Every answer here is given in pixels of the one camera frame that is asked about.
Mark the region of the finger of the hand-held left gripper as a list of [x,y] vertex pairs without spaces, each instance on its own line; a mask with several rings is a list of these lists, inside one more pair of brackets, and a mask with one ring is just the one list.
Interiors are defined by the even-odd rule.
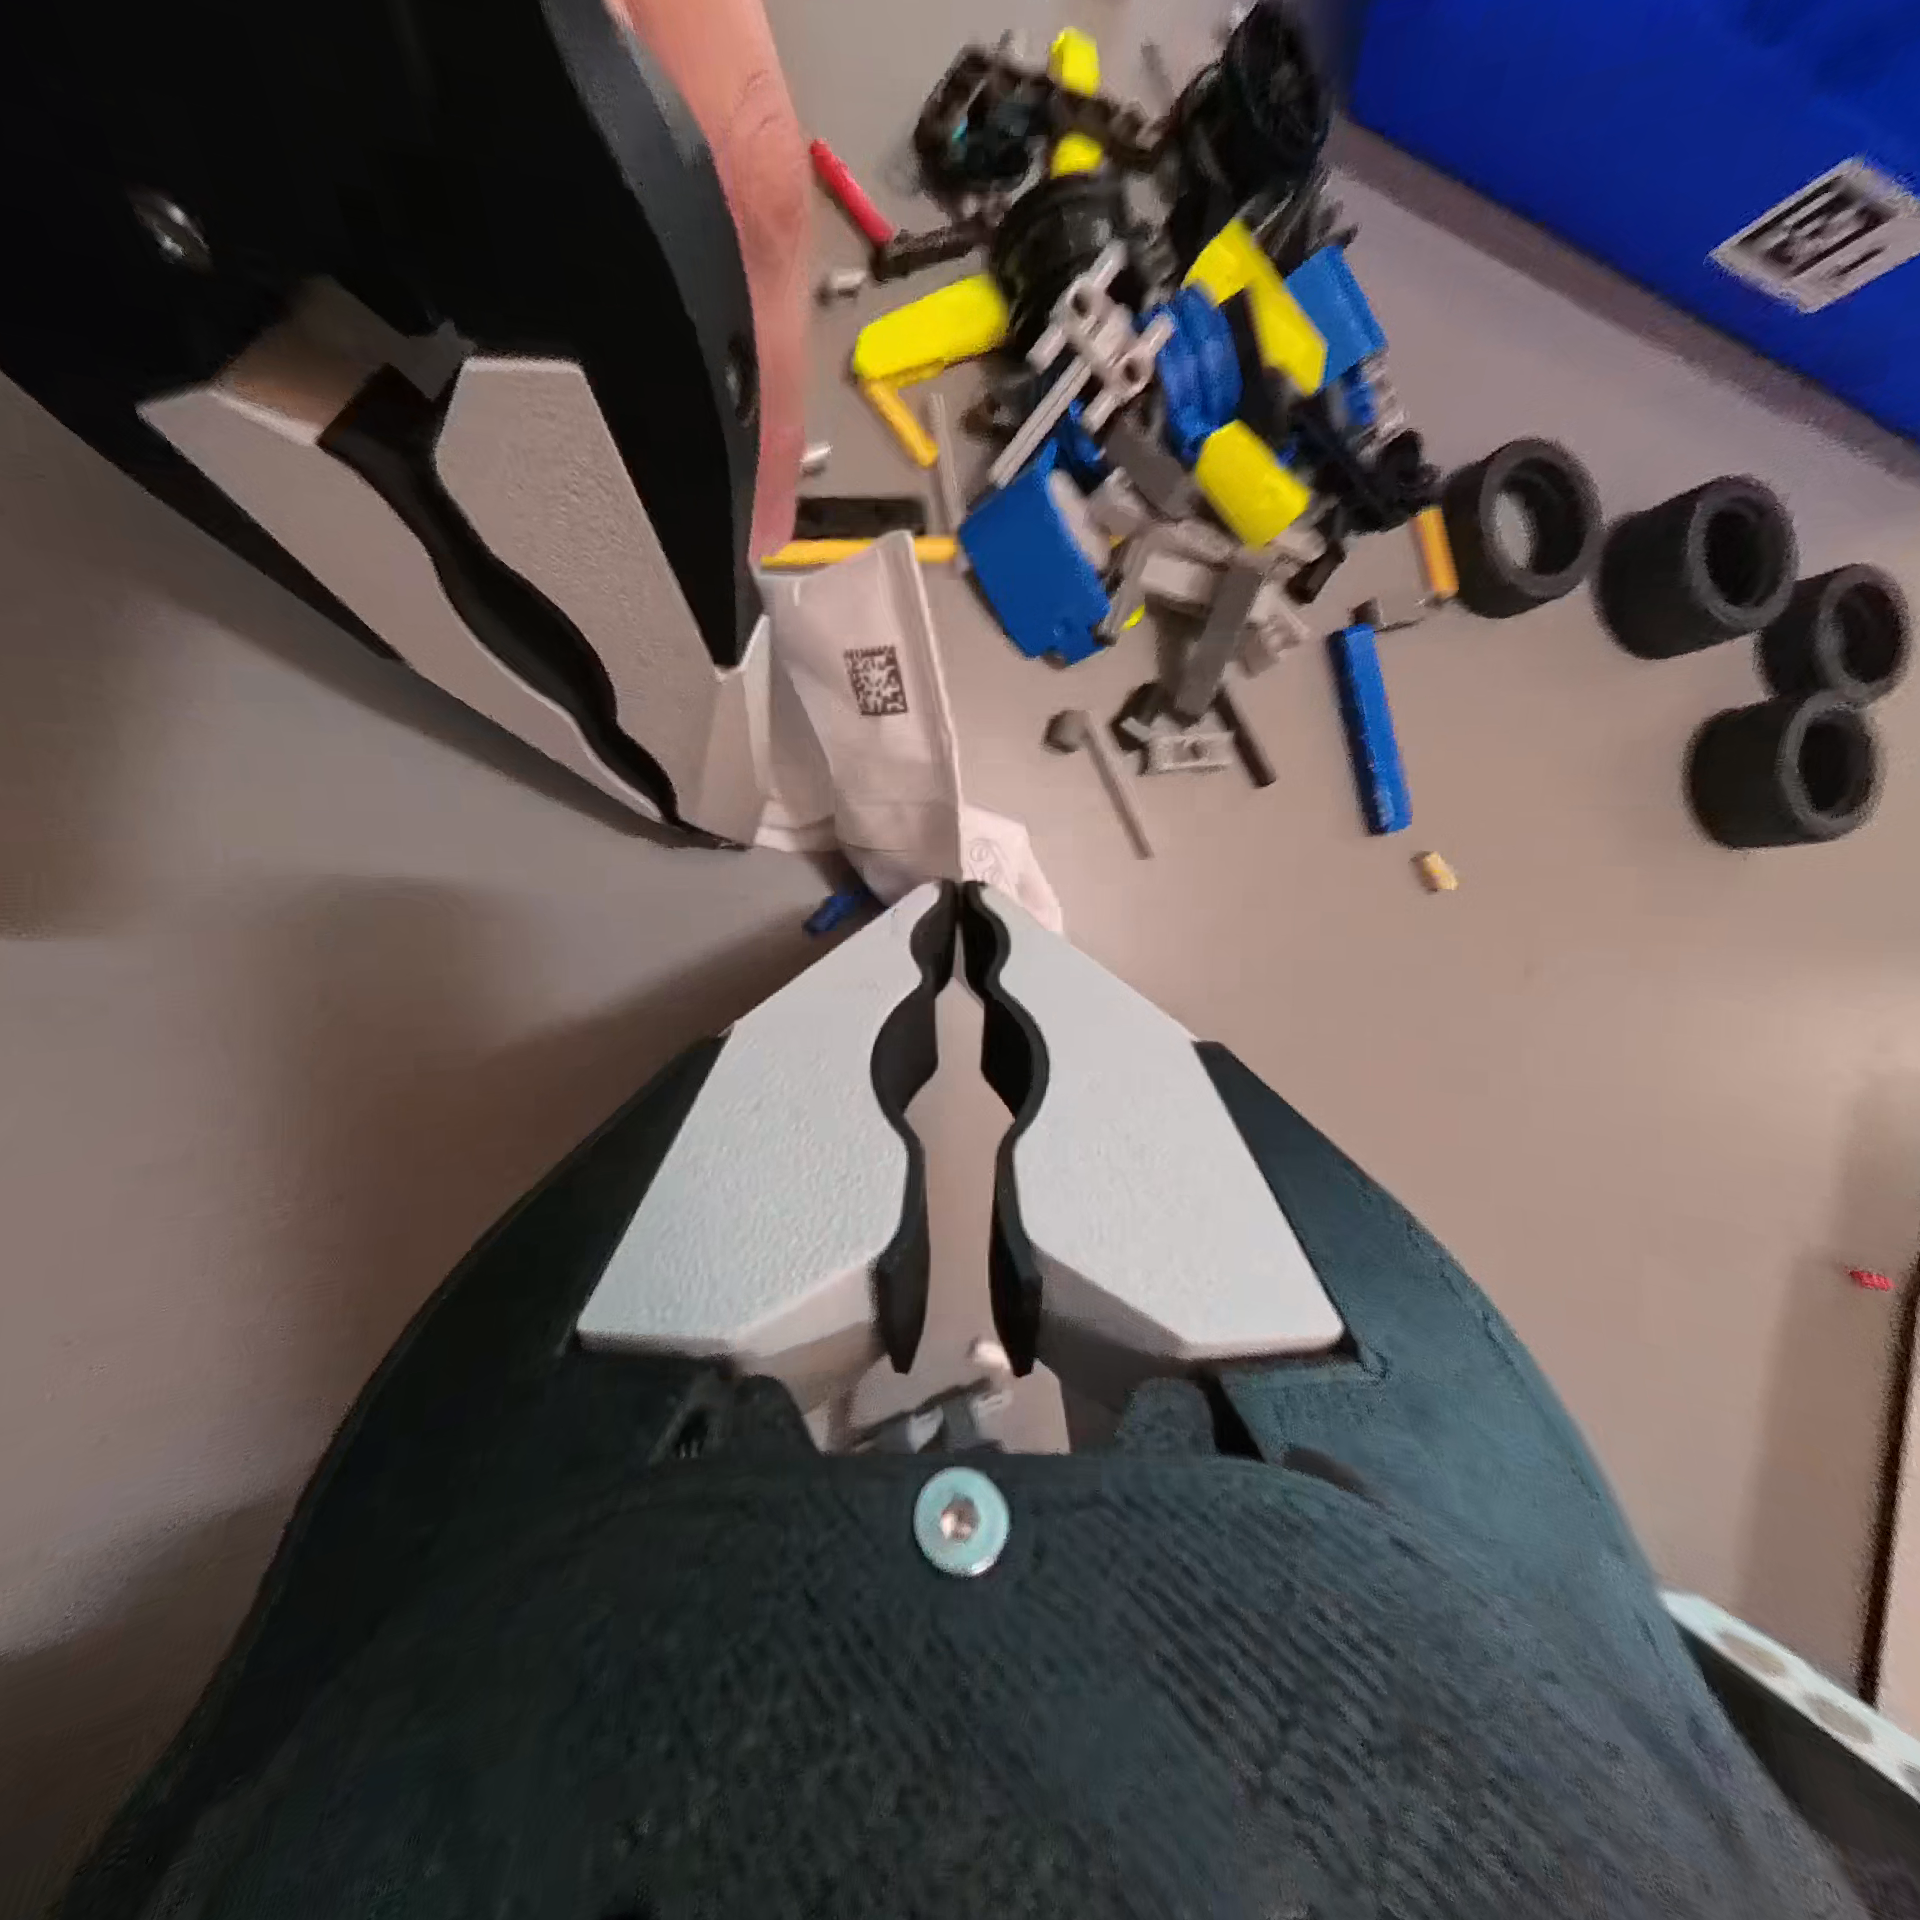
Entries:
[[581,723],[475,638],[426,543],[358,471],[323,447],[381,365],[365,359],[235,359],[140,413],[420,681],[556,760],[614,805],[668,823],[668,805],[597,752]]
[[472,352],[446,403],[437,468],[450,497],[595,652],[619,733],[668,776],[678,816],[755,843],[768,800],[765,621],[740,663],[708,656],[578,365]]

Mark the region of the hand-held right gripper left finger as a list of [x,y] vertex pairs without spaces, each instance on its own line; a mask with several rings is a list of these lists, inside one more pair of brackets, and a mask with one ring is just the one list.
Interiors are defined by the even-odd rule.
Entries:
[[925,1148],[957,887],[921,884],[736,1019],[578,1319],[589,1350],[720,1363],[803,1407],[929,1319]]

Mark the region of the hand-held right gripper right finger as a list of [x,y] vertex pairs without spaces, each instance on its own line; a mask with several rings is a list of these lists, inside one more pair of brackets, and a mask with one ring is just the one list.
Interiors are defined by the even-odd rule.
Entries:
[[989,1296],[1020,1375],[1044,1367],[1118,1411],[1149,1379],[1339,1345],[1342,1316],[1180,1019],[980,883],[966,982],[1008,1117]]

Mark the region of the white paper bag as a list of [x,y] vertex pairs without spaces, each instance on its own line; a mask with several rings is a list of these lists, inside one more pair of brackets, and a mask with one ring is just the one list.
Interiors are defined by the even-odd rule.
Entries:
[[977,880],[1044,928],[1066,916],[1020,821],[966,800],[912,534],[760,576],[768,612],[764,847],[835,852],[880,904]]

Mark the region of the yellow bent lego beam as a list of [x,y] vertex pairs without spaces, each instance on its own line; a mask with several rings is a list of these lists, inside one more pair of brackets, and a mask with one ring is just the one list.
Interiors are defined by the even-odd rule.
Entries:
[[902,389],[1004,348],[1010,326],[1013,309],[997,278],[982,272],[880,312],[859,329],[851,376],[915,467],[930,468],[939,455]]

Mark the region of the grey lego axle with stop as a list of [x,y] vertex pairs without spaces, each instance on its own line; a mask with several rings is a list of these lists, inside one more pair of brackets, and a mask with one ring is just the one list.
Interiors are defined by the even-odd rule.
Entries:
[[1156,855],[1147,833],[1146,821],[1131,798],[1116,747],[1102,724],[1088,710],[1064,708],[1057,710],[1044,726],[1044,743],[1051,752],[1064,756],[1085,756],[1093,766],[1096,780],[1102,787],[1106,801],[1114,807],[1116,821],[1128,839],[1128,846],[1139,859]]

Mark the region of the red lego axle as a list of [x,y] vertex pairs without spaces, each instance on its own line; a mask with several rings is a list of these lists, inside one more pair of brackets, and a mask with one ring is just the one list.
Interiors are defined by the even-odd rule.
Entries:
[[880,213],[873,196],[829,142],[814,136],[806,144],[806,161],[827,201],[859,232],[869,252],[884,252],[893,244],[897,227]]

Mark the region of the black lego beam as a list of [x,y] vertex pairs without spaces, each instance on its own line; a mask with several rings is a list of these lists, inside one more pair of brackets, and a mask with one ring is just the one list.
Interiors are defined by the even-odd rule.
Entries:
[[979,217],[929,230],[893,230],[873,249],[870,277],[875,283],[901,281],[971,256],[987,246],[989,237],[993,227]]

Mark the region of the long blue lego beam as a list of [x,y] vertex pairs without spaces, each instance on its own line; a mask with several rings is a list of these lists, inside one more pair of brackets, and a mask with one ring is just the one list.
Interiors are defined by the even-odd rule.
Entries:
[[1410,827],[1408,774],[1377,621],[1355,612],[1329,638],[1329,663],[1363,825],[1374,837],[1404,832]]

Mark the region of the partly built lego vehicle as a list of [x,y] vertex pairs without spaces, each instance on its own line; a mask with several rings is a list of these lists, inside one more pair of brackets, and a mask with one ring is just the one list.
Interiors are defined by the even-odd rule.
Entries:
[[1331,123],[1286,4],[1242,6],[1160,109],[1109,91],[1082,31],[1043,63],[973,41],[929,91],[921,182],[993,227],[977,275],[1013,309],[1006,344],[971,359],[1000,363],[966,420],[995,455],[952,515],[1020,656],[1088,663],[1161,607],[1192,636],[1152,681],[1200,718],[1306,643],[1355,537],[1435,502],[1382,398]]

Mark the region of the person's left hand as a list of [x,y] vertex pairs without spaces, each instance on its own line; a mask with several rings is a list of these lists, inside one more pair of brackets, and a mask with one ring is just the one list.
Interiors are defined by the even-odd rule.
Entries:
[[798,516],[810,396],[812,172],[762,1],[617,1],[707,136],[752,293],[760,473],[752,556]]

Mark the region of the black rubber tire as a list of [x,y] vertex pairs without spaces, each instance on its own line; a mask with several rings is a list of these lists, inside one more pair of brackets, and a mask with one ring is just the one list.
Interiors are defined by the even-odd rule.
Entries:
[[1456,599],[1476,616],[1523,616],[1582,587],[1603,541],[1600,496],[1573,449],[1513,439],[1451,471],[1440,511]]
[[1824,846],[1873,819],[1882,740],[1833,692],[1717,710],[1688,747],[1694,823],[1721,847]]
[[1851,563],[1796,583],[1758,636],[1761,673],[1773,696],[1830,692],[1873,705],[1904,683],[1914,620],[1883,567]]
[[1787,607],[1796,568],[1782,497],[1756,475],[1718,475],[1609,528],[1600,621],[1634,657],[1699,654],[1761,632]]

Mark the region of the white perforated tray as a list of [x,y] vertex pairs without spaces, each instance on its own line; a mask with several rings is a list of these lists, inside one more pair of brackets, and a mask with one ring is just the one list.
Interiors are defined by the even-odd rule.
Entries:
[[1664,1608],[1742,1739],[1833,1846],[1915,1856],[1918,1739],[1717,1601]]

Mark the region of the blue plastic bin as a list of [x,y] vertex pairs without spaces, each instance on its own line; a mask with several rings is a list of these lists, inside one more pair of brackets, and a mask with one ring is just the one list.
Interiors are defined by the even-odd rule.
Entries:
[[1915,1],[1366,4],[1350,116],[1915,441]]

